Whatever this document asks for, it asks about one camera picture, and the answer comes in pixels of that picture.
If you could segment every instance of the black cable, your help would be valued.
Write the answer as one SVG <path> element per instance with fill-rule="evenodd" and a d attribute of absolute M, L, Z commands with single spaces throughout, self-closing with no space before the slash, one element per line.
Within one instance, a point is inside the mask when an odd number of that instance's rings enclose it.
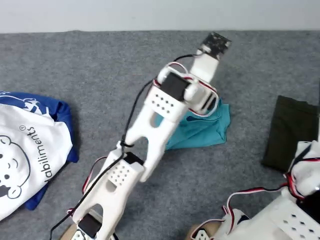
<path fill-rule="evenodd" d="M 201 52 L 200 54 L 187 54 L 187 55 L 178 56 L 175 60 L 173 60 L 173 62 L 176 62 L 176 61 L 178 61 L 180 59 L 184 59 L 184 58 L 198 57 L 198 56 L 201 56 L 202 54 L 204 54 L 204 52 Z"/>
<path fill-rule="evenodd" d="M 54 225 L 51 229 L 50 229 L 50 238 L 49 240 L 52 240 L 52 234 L 54 232 L 54 230 L 59 227 L 67 218 L 69 218 L 76 210 L 77 208 L 80 206 L 80 204 L 85 200 L 85 198 L 88 196 L 88 194 L 92 191 L 92 189 L 95 187 L 95 185 L 97 184 L 97 182 L 102 178 L 102 176 L 104 174 L 107 173 L 108 170 L 110 170 L 114 165 L 116 165 L 124 156 L 125 156 L 125 141 L 126 141 L 126 136 L 127 136 L 127 132 L 128 132 L 128 129 L 129 129 L 129 125 L 130 125 L 130 122 L 131 122 L 131 119 L 134 115 L 134 112 L 135 112 L 135 108 L 136 108 L 136 105 L 137 105 L 137 102 L 139 100 L 139 97 L 141 96 L 141 94 L 143 93 L 143 91 L 145 90 L 145 88 L 151 84 L 153 82 L 153 80 L 150 80 L 148 81 L 142 88 L 141 90 L 139 91 L 139 93 L 137 94 L 135 100 L 134 100 L 134 103 L 132 105 L 132 108 L 131 108 L 131 112 L 130 112 L 130 115 L 129 115 L 129 118 L 126 122 L 126 125 L 125 125 L 125 128 L 124 128 L 124 133 L 122 135 L 122 138 L 121 138 L 121 156 L 115 160 L 113 163 L 111 163 L 100 175 L 98 175 L 98 177 L 96 178 L 96 180 L 92 183 L 92 185 L 90 186 L 90 188 L 85 192 L 85 194 L 83 195 L 83 197 L 80 199 L 80 201 L 74 206 L 74 208 L 67 214 L 65 215 L 56 225 Z"/>
<path fill-rule="evenodd" d="M 118 236 L 115 233 L 113 234 L 113 237 L 115 240 L 119 240 Z"/>

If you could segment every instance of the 3d printed arm segment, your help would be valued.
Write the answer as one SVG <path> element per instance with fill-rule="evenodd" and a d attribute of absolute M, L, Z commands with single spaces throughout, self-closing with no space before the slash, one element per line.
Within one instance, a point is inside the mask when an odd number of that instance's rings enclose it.
<path fill-rule="evenodd" d="M 202 117 L 216 110 L 219 96 L 209 83 L 215 74 L 220 56 L 229 44 L 230 41 L 226 38 L 216 33 L 210 34 L 199 48 L 201 55 L 194 59 L 191 73 L 177 62 L 167 64 L 160 71 L 125 138 L 126 145 L 133 145 L 141 137 L 147 138 L 146 160 L 141 161 L 128 152 L 130 147 L 125 147 L 125 156 L 87 193 L 87 197 L 72 217 L 86 238 L 88 236 L 88 239 L 106 240 L 113 235 L 129 194 L 138 181 L 145 182 L 150 177 L 165 152 L 169 138 L 188 110 Z M 172 65 L 182 66 L 185 72 L 177 71 Z M 163 117 L 159 125 L 155 122 L 157 115 Z M 98 176 L 122 156 L 121 148 L 118 142 L 117 149 L 109 153 Z M 102 223 L 94 233 L 88 234 L 88 231 L 84 230 L 92 229 L 88 225 L 95 225 L 95 220 L 101 222 L 97 217 L 88 217 L 91 215 L 91 208 L 97 204 L 103 209 Z"/>

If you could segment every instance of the printed logo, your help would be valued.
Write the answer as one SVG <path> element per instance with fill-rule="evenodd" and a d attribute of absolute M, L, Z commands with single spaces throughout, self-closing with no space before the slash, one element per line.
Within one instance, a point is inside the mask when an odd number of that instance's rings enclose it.
<path fill-rule="evenodd" d="M 16 199 L 30 177 L 30 162 L 25 151 L 10 137 L 0 135 L 0 198 Z"/>
<path fill-rule="evenodd" d="M 18 108 L 24 109 L 28 112 L 35 113 L 38 115 L 44 115 L 49 113 L 48 107 L 43 106 L 37 99 L 35 98 L 18 98 L 16 96 L 8 95 L 10 92 L 1 91 L 0 92 L 0 100 L 1 103 L 13 105 Z"/>

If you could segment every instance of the wire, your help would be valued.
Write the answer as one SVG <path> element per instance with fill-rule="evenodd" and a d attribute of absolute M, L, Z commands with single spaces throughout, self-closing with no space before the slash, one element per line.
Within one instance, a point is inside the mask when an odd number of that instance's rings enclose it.
<path fill-rule="evenodd" d="M 94 164 L 92 165 L 92 167 L 91 167 L 91 169 L 90 169 L 89 175 L 86 177 L 86 179 L 85 179 L 85 181 L 84 181 L 84 184 L 83 184 L 83 186 L 82 186 L 82 189 L 81 189 L 82 195 L 85 194 L 85 191 L 86 191 L 86 189 L 87 189 L 87 186 L 88 186 L 88 184 L 89 184 L 89 182 L 90 182 L 90 179 L 91 179 L 91 177 L 92 177 L 92 173 L 93 173 L 93 171 L 94 171 L 95 165 L 96 165 L 100 160 L 106 159 L 107 157 L 108 157 L 108 156 L 102 156 L 102 157 L 99 157 L 97 160 L 94 161 Z"/>
<path fill-rule="evenodd" d="M 113 234 L 114 240 L 119 240 L 118 236 L 116 235 L 116 233 Z"/>
<path fill-rule="evenodd" d="M 184 79 L 186 79 L 186 80 L 193 80 L 193 78 L 190 77 L 190 76 L 186 76 L 186 77 L 184 77 Z M 209 85 L 209 84 L 206 84 L 206 83 L 204 83 L 204 82 L 202 82 L 202 81 L 198 81 L 198 82 L 199 82 L 199 84 L 203 85 L 205 88 L 208 88 L 208 89 L 213 93 L 213 95 L 214 95 L 214 97 L 215 97 L 214 107 L 213 107 L 208 113 L 206 113 L 206 114 L 199 114 L 199 113 L 197 113 L 196 111 L 192 110 L 191 108 L 189 108 L 189 111 L 192 112 L 194 115 L 196 115 L 196 116 L 198 116 L 198 117 L 206 118 L 206 117 L 211 116 L 211 115 L 217 110 L 218 104 L 219 104 L 219 95 L 218 95 L 218 93 L 217 93 L 217 89 L 214 88 L 213 86 L 211 86 L 211 85 Z"/>
<path fill-rule="evenodd" d="M 180 59 L 184 59 L 184 58 L 196 58 L 199 57 L 201 55 L 203 55 L 204 52 L 201 52 L 200 54 L 187 54 L 187 55 L 182 55 L 182 56 L 178 56 L 175 60 L 173 60 L 174 62 L 180 60 Z"/>
<path fill-rule="evenodd" d="M 92 191 L 92 189 L 95 187 L 95 185 L 98 183 L 98 181 L 102 178 L 103 175 L 105 175 L 113 166 L 115 166 L 124 156 L 125 156 L 125 141 L 126 141 L 126 136 L 127 136 L 127 132 L 129 129 L 129 125 L 131 122 L 131 119 L 133 117 L 134 111 L 136 109 L 136 105 L 137 102 L 141 96 L 141 94 L 143 93 L 143 91 L 145 90 L 145 88 L 151 84 L 153 82 L 153 80 L 148 81 L 139 91 L 139 93 L 137 94 L 134 103 L 132 105 L 131 108 L 131 112 L 129 115 L 129 118 L 126 122 L 125 128 L 124 128 L 124 133 L 122 135 L 121 138 L 121 156 L 116 159 L 113 163 L 111 163 L 105 170 L 103 170 L 103 172 L 97 176 L 97 178 L 95 179 L 95 181 L 92 183 L 92 185 L 90 186 L 90 188 L 84 193 L 84 195 L 82 196 L 82 198 L 80 199 L 80 201 L 74 206 L 74 208 L 72 210 L 69 211 L 69 213 L 67 215 L 65 215 L 56 225 L 54 225 L 51 229 L 50 229 L 50 237 L 49 240 L 52 240 L 52 235 L 54 230 L 59 227 L 68 217 L 70 217 L 71 215 L 74 214 L 74 212 L 77 210 L 77 208 L 81 205 L 81 203 L 86 199 L 86 197 L 89 195 L 89 193 Z"/>
<path fill-rule="evenodd" d="M 166 67 L 170 67 L 172 65 L 180 66 L 181 68 L 183 68 L 183 70 L 185 71 L 186 74 L 189 74 L 189 71 L 187 70 L 187 68 L 185 66 L 183 66 L 180 62 L 177 62 L 177 61 L 171 61 L 167 65 L 165 65 L 164 67 L 166 68 Z"/>
<path fill-rule="evenodd" d="M 230 204 L 230 201 L 231 201 L 231 198 L 235 195 L 247 195 L 247 194 L 254 194 L 254 193 L 260 193 L 260 192 L 269 192 L 269 193 L 272 193 L 272 192 L 277 192 L 279 190 L 281 190 L 282 188 L 284 187 L 287 187 L 288 184 L 287 183 L 283 183 L 281 184 L 278 188 L 275 188 L 275 189 L 267 189 L 267 188 L 264 188 L 264 187 L 255 187 L 255 188 L 250 188 L 250 189 L 247 189 L 247 190 L 242 190 L 242 191 L 237 191 L 237 192 L 234 192 L 232 193 L 229 197 L 228 197 L 228 200 L 226 201 L 226 209 L 227 209 L 227 212 L 230 214 L 231 216 L 231 225 L 230 225 L 230 229 L 229 229 L 229 232 L 228 234 L 231 233 L 232 229 L 234 228 L 234 225 L 235 225 L 235 213 L 231 207 L 231 204 Z"/>

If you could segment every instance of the teal cloth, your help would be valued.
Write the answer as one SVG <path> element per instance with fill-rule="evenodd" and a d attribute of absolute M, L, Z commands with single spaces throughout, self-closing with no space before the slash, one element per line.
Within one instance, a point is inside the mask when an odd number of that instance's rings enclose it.
<path fill-rule="evenodd" d="M 158 115 L 156 123 L 162 117 Z M 226 131 L 230 124 L 229 104 L 220 99 L 217 110 L 208 117 L 199 117 L 188 112 L 179 123 L 165 149 L 185 149 L 207 147 L 226 142 Z"/>

